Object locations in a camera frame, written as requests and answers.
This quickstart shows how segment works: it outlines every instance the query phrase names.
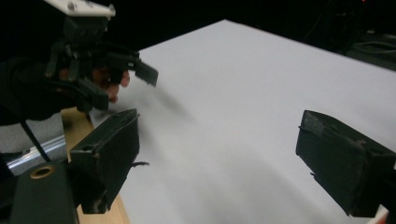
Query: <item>person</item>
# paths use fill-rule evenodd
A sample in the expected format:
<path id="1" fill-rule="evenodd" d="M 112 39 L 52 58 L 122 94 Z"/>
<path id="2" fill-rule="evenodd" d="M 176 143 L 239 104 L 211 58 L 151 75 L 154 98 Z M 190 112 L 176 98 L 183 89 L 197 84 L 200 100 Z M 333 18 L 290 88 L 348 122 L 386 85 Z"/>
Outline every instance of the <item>person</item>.
<path id="1" fill-rule="evenodd" d="M 45 70 L 44 63 L 29 58 L 11 58 L 0 63 L 0 125 L 28 119 L 44 120 L 62 109 L 76 106 L 68 90 L 47 88 Z M 68 69 L 60 70 L 58 76 L 67 77 Z M 92 71 L 92 82 L 106 91 L 110 103 L 116 103 L 120 86 L 127 87 L 130 76 L 128 71 L 123 71 L 120 84 L 110 83 L 109 78 L 109 68 Z M 0 158 L 0 181 L 12 176 Z"/>

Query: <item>tabletop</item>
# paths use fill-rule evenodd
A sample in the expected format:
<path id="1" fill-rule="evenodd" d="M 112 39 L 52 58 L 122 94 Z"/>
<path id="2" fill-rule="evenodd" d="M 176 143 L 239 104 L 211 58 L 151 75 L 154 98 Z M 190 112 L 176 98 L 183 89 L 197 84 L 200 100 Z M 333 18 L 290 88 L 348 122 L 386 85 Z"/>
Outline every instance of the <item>tabletop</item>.
<path id="1" fill-rule="evenodd" d="M 219 21 L 140 51 L 110 114 L 136 108 L 140 154 L 120 191 L 132 223 L 367 223 L 348 217 L 295 154 L 312 110 L 396 148 L 396 74 Z"/>

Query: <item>dark background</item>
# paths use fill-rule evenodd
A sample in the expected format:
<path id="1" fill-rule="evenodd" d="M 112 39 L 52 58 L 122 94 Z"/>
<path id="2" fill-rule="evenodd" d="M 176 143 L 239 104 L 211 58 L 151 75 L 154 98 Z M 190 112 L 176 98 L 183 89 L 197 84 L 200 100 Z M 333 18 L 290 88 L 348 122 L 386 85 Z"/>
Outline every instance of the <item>dark background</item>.
<path id="1" fill-rule="evenodd" d="M 93 2 L 117 11 L 104 39 L 136 50 L 224 19 L 344 54 L 367 31 L 396 35 L 395 0 Z M 2 61 L 27 56 L 47 62 L 50 46 L 63 37 L 64 14 L 43 0 L 4 1 L 0 19 Z"/>

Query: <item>white surface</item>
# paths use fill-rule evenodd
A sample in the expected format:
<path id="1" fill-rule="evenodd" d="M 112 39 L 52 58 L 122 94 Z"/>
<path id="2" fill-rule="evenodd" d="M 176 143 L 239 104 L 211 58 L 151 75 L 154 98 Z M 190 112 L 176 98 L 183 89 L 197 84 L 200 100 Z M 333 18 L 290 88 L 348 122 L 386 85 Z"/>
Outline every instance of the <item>white surface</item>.
<path id="1" fill-rule="evenodd" d="M 396 74 L 221 21 L 141 51 L 110 113 L 137 108 L 141 151 L 120 194 L 137 223 L 366 223 L 295 155 L 305 109 L 396 148 Z M 92 112 L 97 126 L 107 114 Z"/>
<path id="2" fill-rule="evenodd" d="M 85 0 L 44 0 L 53 7 L 58 8 L 64 14 L 68 16 L 103 16 L 103 17 L 114 17 L 116 15 L 115 10 L 110 10 L 109 7 L 105 7 L 96 4 L 91 1 Z M 68 8 L 69 4 L 73 4 L 74 10 Z"/>

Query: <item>white robot part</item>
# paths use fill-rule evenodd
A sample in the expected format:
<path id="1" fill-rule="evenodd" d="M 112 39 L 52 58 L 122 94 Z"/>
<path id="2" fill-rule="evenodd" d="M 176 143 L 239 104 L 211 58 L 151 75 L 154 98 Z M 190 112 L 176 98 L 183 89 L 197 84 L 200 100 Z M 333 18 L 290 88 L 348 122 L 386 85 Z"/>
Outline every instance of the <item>white robot part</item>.
<path id="1" fill-rule="evenodd" d="M 86 0 L 44 0 L 71 17 L 114 17 L 113 5 L 105 7 Z"/>

